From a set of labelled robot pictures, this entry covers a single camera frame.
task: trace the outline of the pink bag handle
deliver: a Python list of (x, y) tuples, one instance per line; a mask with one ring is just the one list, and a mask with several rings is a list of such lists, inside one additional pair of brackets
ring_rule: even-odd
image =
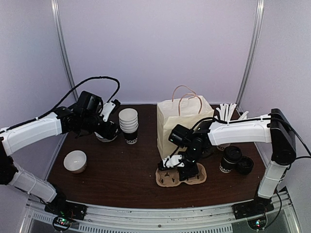
[(187, 88), (189, 91), (191, 91), (193, 94), (196, 95), (195, 91), (191, 90), (189, 87), (187, 87), (186, 85), (179, 85), (178, 87), (175, 88), (175, 90), (173, 91), (173, 94), (172, 94), (172, 102), (174, 101), (174, 95), (175, 95), (175, 91), (180, 88), (181, 86)]
[(180, 103), (181, 103), (181, 100), (185, 97), (185, 96), (193, 96), (193, 97), (197, 97), (199, 100), (200, 100), (200, 103), (201, 103), (201, 107), (200, 107), (200, 110), (199, 110), (199, 113), (198, 114), (200, 114), (200, 112), (201, 112), (201, 110), (202, 110), (202, 106), (203, 106), (203, 104), (202, 104), (202, 100), (201, 100), (201, 98), (200, 97), (198, 97), (196, 94), (193, 94), (193, 93), (188, 93), (188, 94), (185, 94), (185, 95), (183, 95), (183, 97), (182, 98), (180, 98), (180, 100), (179, 100), (179, 103), (178, 103), (178, 115), (180, 116)]

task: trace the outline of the white paper bag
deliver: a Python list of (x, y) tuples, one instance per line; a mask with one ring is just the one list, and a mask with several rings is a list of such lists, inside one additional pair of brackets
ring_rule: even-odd
[(168, 140), (172, 129), (177, 124), (190, 129), (200, 119), (214, 115), (214, 110), (206, 99), (203, 96), (197, 96), (190, 88), (188, 89), (193, 93), (185, 94), (180, 99), (173, 99), (176, 89), (173, 92), (172, 100), (165, 100), (157, 104), (157, 147), (162, 159), (171, 155), (177, 147)]

